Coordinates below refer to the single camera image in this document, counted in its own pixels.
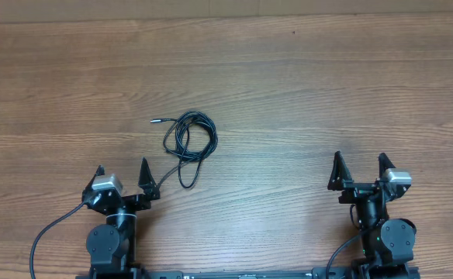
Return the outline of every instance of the wooden table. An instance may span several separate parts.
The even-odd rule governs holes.
[[[36,234],[80,202],[98,164],[137,193],[178,159],[169,123],[197,109],[220,142],[199,183],[176,174],[138,215],[150,270],[301,270],[355,234],[327,190],[342,150],[356,181],[387,152],[413,187],[389,204],[418,227],[414,266],[453,278],[453,13],[0,25],[0,278],[28,278]],[[192,131],[192,145],[206,139]],[[194,170],[185,170],[190,180]],[[49,231],[38,278],[87,272],[81,210]],[[349,247],[336,265],[359,257]]]

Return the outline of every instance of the wooden tabletop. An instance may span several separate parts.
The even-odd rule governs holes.
[[[0,278],[29,277],[36,234],[99,164],[127,194],[142,156],[156,180],[176,165],[170,123],[149,120],[188,110],[220,141],[192,190],[174,174],[139,212],[148,269],[324,266],[356,233],[327,190],[342,150],[356,181],[378,176],[381,152],[410,169],[389,214],[417,225],[412,265],[453,278],[453,13],[0,25]],[[85,238],[104,221],[82,209],[44,235],[37,277],[86,273]]]

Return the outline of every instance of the wood grain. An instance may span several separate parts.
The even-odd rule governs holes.
[[[194,189],[175,174],[139,214],[147,268],[323,266],[353,233],[326,189],[333,153],[369,181],[385,151],[413,174],[389,205],[418,227],[413,265],[453,278],[453,13],[0,25],[0,278],[29,277],[35,235],[98,164],[127,193],[142,156],[161,178],[177,163],[161,145],[169,124],[148,120],[189,109],[220,142]],[[86,272],[101,222],[82,210],[49,231],[38,278]]]

